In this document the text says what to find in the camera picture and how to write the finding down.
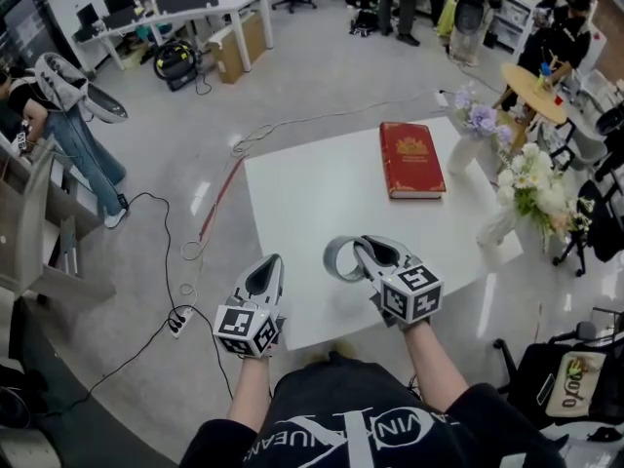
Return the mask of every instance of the gray floor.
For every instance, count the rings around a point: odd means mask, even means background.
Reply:
[[[150,191],[172,205],[169,266],[177,303],[190,301],[177,295],[177,289],[193,279],[198,267],[185,264],[179,249],[197,239],[232,140],[263,124],[349,111],[419,93],[423,95],[416,100],[279,128],[256,144],[252,154],[375,127],[382,121],[437,116],[439,112],[432,114],[439,109],[433,91],[453,92],[467,81],[448,61],[428,19],[417,21],[414,32],[423,43],[413,49],[379,35],[350,36],[343,5],[316,1],[317,11],[273,13],[275,49],[234,86],[220,84],[213,71],[209,80],[214,90],[205,97],[197,97],[192,87],[169,92],[151,65],[122,73],[108,64],[97,78],[131,115],[124,125],[92,123],[95,135],[128,168],[123,190],[129,198]],[[509,58],[484,49],[482,66],[472,71],[502,89],[498,68]],[[494,92],[477,88],[484,100],[495,99]],[[209,182],[210,189],[199,208],[191,209],[202,182]],[[64,300],[40,314],[58,353],[86,385],[131,357],[166,317],[170,303],[164,278],[164,215],[162,203],[140,198],[118,229],[99,230],[84,245],[87,270],[109,275],[117,287],[115,298],[100,305]],[[588,275],[577,280],[572,275],[574,260],[555,269],[538,238],[523,224],[520,235],[526,253],[448,297],[433,322],[471,383],[499,384],[506,379],[500,356],[490,348],[494,338],[506,337],[520,357],[536,338],[569,331],[588,317],[597,299],[601,305],[617,306],[622,295],[619,259],[604,265],[590,258]],[[237,275],[261,255],[246,176],[240,172],[219,208],[206,249],[198,284],[200,310],[213,318]],[[412,370],[395,331],[374,328],[354,334],[352,341],[362,359],[377,361],[408,381]],[[300,354],[275,357],[273,384],[300,359]],[[225,356],[223,363],[234,385],[240,361]],[[163,331],[137,361],[95,395],[122,423],[173,460],[179,460],[198,426],[223,415],[229,404],[209,329],[199,318],[191,321],[180,340]]]

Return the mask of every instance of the white desk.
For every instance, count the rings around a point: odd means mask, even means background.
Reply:
[[[285,263],[289,350],[381,323],[369,301],[370,283],[348,285],[326,273],[323,250],[336,236],[373,234],[402,242],[435,266],[445,294],[523,252],[515,233],[500,247],[477,245],[479,228],[498,210],[494,191],[477,162],[466,175],[447,173],[447,159],[459,139],[448,118],[418,123],[431,130],[444,170],[448,192],[442,200],[388,198],[378,128],[245,162],[262,253],[280,254]],[[340,254],[341,271],[354,265],[352,255]]]
[[[158,45],[162,45],[164,43],[164,40],[160,31],[158,30],[157,24],[168,24],[171,22],[182,20],[186,22],[187,29],[190,31],[190,36],[193,36],[192,29],[190,27],[190,22],[192,20],[214,15],[229,16],[232,19],[232,27],[234,28],[234,33],[236,34],[236,42],[238,44],[238,49],[241,53],[243,66],[245,67],[245,71],[251,71],[252,62],[250,61],[247,44],[245,43],[245,34],[243,33],[243,25],[241,24],[241,17],[239,15],[239,12],[241,11],[241,9],[247,7],[255,1],[256,0],[219,0],[219,3],[216,7],[208,6],[202,9],[191,9],[175,14],[154,14],[149,18],[137,19],[136,21],[133,21],[126,26],[102,31],[102,33],[100,33],[98,36],[91,38],[90,40],[87,40],[85,42],[79,43],[78,45],[84,45],[99,40],[101,44],[106,48],[106,51],[113,57],[115,63],[119,66],[120,69],[123,70],[125,69],[124,63],[121,61],[121,58],[117,54],[115,47],[110,41],[111,36],[129,33],[137,29],[138,26],[150,26],[152,33],[154,34],[154,38],[156,39],[156,43]],[[266,47],[268,49],[272,49],[273,28],[271,27],[271,11],[269,7],[269,1],[259,0],[259,2],[260,13],[262,15],[262,24],[264,26],[264,39],[266,40]]]

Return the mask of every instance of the vase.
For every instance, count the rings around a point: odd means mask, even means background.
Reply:
[[[483,143],[482,139],[474,140],[469,136],[461,137],[448,156],[447,170],[452,174],[465,172],[466,167],[479,154]]]
[[[516,213],[513,208],[501,208],[491,216],[477,233],[479,246],[500,245],[516,227]]]

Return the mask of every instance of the book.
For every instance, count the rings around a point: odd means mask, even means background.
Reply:
[[[429,129],[384,122],[379,127],[388,194],[395,199],[439,199],[447,191]]]

